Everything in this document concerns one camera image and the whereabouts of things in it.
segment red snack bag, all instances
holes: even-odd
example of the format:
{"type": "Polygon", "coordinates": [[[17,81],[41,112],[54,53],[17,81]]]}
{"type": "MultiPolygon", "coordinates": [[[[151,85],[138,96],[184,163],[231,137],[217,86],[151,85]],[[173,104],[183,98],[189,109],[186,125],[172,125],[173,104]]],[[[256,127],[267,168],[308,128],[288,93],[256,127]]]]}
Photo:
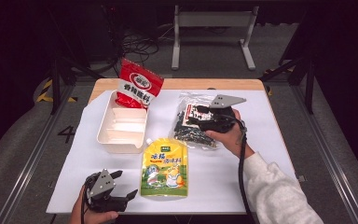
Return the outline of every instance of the red snack bag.
{"type": "Polygon", "coordinates": [[[163,82],[164,78],[123,59],[116,103],[129,108],[148,108],[158,96],[163,82]]]}

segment plastic container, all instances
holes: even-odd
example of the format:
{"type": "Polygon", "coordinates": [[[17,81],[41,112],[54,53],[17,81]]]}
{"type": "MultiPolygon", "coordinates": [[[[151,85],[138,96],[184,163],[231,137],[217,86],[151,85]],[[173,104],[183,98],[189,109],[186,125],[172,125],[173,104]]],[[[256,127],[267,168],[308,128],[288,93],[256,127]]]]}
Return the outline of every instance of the plastic container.
{"type": "Polygon", "coordinates": [[[141,153],[144,149],[147,111],[116,104],[113,91],[103,114],[97,140],[110,153],[141,153]]]}

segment gray carpet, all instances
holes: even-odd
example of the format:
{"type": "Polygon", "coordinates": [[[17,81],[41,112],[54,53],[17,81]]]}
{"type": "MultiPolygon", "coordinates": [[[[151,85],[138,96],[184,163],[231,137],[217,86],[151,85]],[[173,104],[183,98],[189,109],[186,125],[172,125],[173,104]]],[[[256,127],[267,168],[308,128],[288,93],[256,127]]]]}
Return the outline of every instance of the gray carpet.
{"type": "MultiPolygon", "coordinates": [[[[241,30],[227,29],[217,35],[208,30],[186,30],[182,32],[180,68],[171,70],[172,41],[164,40],[159,51],[145,61],[144,66],[165,77],[226,77],[257,78],[266,69],[277,67],[282,53],[290,40],[295,25],[265,27],[256,26],[250,43],[255,60],[255,71],[249,71],[241,53],[238,39],[241,30]]],[[[129,54],[127,58],[140,60],[139,55],[129,54]]],[[[113,70],[103,73],[106,77],[115,77],[113,70]]],[[[293,90],[285,82],[285,75],[267,83],[272,89],[269,97],[272,109],[280,126],[283,139],[296,169],[297,175],[303,175],[307,181],[301,187],[307,195],[310,205],[325,223],[352,223],[351,217],[338,194],[334,181],[321,157],[315,137],[307,123],[306,115],[296,102],[293,90]]],[[[44,83],[35,90],[37,95],[44,83]]],[[[76,103],[66,103],[63,111],[52,128],[44,153],[34,170],[31,181],[25,189],[10,223],[66,223],[68,216],[46,214],[54,183],[58,178],[65,157],[70,150],[73,136],[65,143],[66,136],[58,135],[68,126],[74,127],[80,121],[82,109],[92,91],[93,82],[80,77],[71,96],[77,97],[76,103]]],[[[34,146],[45,126],[52,103],[38,102],[35,107],[21,117],[0,142],[0,211],[5,204],[22,168],[32,153],[34,146]]],[[[339,125],[316,85],[313,98],[314,117],[331,150],[348,178],[358,199],[358,162],[351,153],[339,125]]],[[[122,216],[117,223],[152,223],[159,220],[165,223],[187,223],[188,217],[134,217],[122,216]]],[[[234,217],[194,217],[190,223],[241,223],[241,216],[234,217]]]]}

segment metal leg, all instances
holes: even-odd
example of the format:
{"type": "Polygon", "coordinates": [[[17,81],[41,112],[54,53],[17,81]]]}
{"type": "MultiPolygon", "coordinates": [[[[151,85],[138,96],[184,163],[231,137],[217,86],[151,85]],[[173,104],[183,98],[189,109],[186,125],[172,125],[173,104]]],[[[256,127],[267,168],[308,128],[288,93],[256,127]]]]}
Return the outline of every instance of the metal leg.
{"type": "Polygon", "coordinates": [[[51,109],[51,115],[54,115],[58,107],[61,104],[61,90],[60,82],[61,79],[66,86],[75,86],[76,76],[72,73],[69,67],[75,67],[78,70],[84,72],[90,77],[95,79],[104,78],[103,76],[89,70],[87,67],[84,67],[68,58],[62,56],[56,56],[57,59],[54,60],[51,66],[51,78],[53,86],[53,108],[51,109]]]}
{"type": "Polygon", "coordinates": [[[254,9],[252,11],[251,19],[249,20],[249,23],[248,23],[248,30],[246,32],[246,38],[240,40],[243,55],[245,56],[246,63],[248,64],[248,68],[251,71],[255,70],[255,63],[253,61],[251,51],[249,50],[248,45],[249,45],[249,41],[251,40],[253,28],[255,27],[255,19],[257,17],[257,11],[258,11],[258,7],[254,7],[254,9]]]}
{"type": "Polygon", "coordinates": [[[179,6],[175,6],[174,32],[175,32],[175,40],[173,43],[172,70],[178,70],[179,69],[179,53],[180,53],[179,6]]]}
{"type": "Polygon", "coordinates": [[[277,75],[279,75],[280,73],[282,73],[283,71],[285,71],[286,69],[289,69],[295,65],[297,65],[298,63],[300,63],[301,61],[303,61],[303,58],[298,58],[298,59],[294,59],[280,67],[278,67],[277,69],[275,69],[274,71],[272,71],[271,73],[264,75],[262,77],[260,77],[259,79],[263,82],[268,81],[270,78],[276,77],[277,75]]]}

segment cable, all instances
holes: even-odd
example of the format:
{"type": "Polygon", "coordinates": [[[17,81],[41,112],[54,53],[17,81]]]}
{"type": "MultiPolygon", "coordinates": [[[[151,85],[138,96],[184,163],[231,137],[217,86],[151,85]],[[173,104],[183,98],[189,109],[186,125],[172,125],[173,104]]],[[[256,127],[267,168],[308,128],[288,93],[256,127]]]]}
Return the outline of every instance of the cable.
{"type": "Polygon", "coordinates": [[[51,20],[54,22],[55,28],[57,29],[58,34],[60,35],[60,38],[62,39],[62,41],[64,42],[66,48],[68,49],[69,53],[71,54],[72,58],[75,59],[76,56],[74,54],[74,52],[71,49],[71,46],[69,44],[69,41],[65,38],[65,35],[62,33],[59,24],[57,23],[57,21],[55,20],[51,10],[49,7],[47,7],[47,11],[48,11],[48,15],[50,16],[51,20]]]}
{"type": "Polygon", "coordinates": [[[57,216],[57,214],[54,214],[53,218],[52,218],[51,221],[50,221],[50,224],[53,224],[53,223],[54,223],[54,220],[55,220],[56,216],[57,216]]]}
{"type": "MultiPolygon", "coordinates": [[[[94,73],[98,73],[98,74],[101,74],[103,72],[106,72],[107,70],[109,70],[110,68],[112,68],[114,65],[115,65],[116,62],[111,62],[109,63],[108,65],[104,66],[104,67],[101,67],[101,68],[96,68],[96,69],[89,69],[91,70],[92,72],[94,73]]],[[[85,76],[87,75],[86,73],[84,72],[81,72],[81,71],[75,71],[75,70],[71,70],[72,72],[74,72],[77,76],[85,76]]]]}
{"type": "Polygon", "coordinates": [[[126,54],[135,53],[139,54],[140,61],[135,63],[143,64],[151,54],[158,52],[158,43],[151,38],[143,37],[136,33],[125,34],[125,24],[122,20],[122,15],[117,7],[107,8],[102,6],[103,14],[108,27],[108,33],[115,49],[117,49],[117,62],[126,54]]]}
{"type": "Polygon", "coordinates": [[[238,125],[240,125],[240,129],[242,132],[242,139],[241,139],[241,154],[240,154],[240,163],[238,164],[238,182],[240,184],[240,192],[241,192],[241,197],[242,197],[242,201],[243,201],[243,205],[245,205],[245,209],[246,211],[249,212],[249,216],[248,219],[250,221],[250,223],[254,224],[255,223],[255,219],[252,216],[251,213],[251,208],[249,207],[248,204],[248,200],[246,198],[246,193],[245,193],[245,186],[243,184],[243,161],[245,160],[245,147],[246,147],[246,127],[243,125],[242,121],[233,118],[231,116],[228,115],[219,115],[221,118],[225,118],[225,119],[230,119],[230,120],[235,120],[238,125]]]}
{"type": "Polygon", "coordinates": [[[86,203],[87,200],[87,189],[89,188],[89,184],[91,182],[92,178],[88,178],[86,180],[86,183],[84,183],[84,189],[83,189],[83,195],[81,198],[81,210],[80,210],[80,220],[81,220],[81,224],[84,224],[84,215],[86,214],[87,210],[89,210],[89,207],[87,206],[87,210],[84,210],[84,204],[86,203]]]}
{"type": "Polygon", "coordinates": [[[165,39],[168,39],[168,40],[172,40],[172,41],[173,41],[173,39],[168,38],[168,37],[165,37],[165,35],[167,35],[168,32],[171,31],[171,30],[173,30],[173,24],[171,24],[170,29],[168,29],[164,34],[162,34],[162,35],[158,38],[158,42],[161,42],[161,41],[163,41],[163,40],[165,40],[165,39]]]}

